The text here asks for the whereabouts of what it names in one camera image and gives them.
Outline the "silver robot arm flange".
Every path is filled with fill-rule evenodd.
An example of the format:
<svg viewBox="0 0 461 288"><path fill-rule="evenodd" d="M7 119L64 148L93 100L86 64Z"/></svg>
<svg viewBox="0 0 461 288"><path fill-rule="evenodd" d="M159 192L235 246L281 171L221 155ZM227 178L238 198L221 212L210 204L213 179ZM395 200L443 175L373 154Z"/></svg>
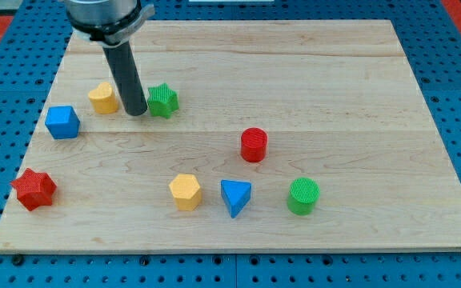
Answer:
<svg viewBox="0 0 461 288"><path fill-rule="evenodd" d="M114 48L128 42L155 15L153 4L139 0L65 0L74 32L86 41Z"/></svg>

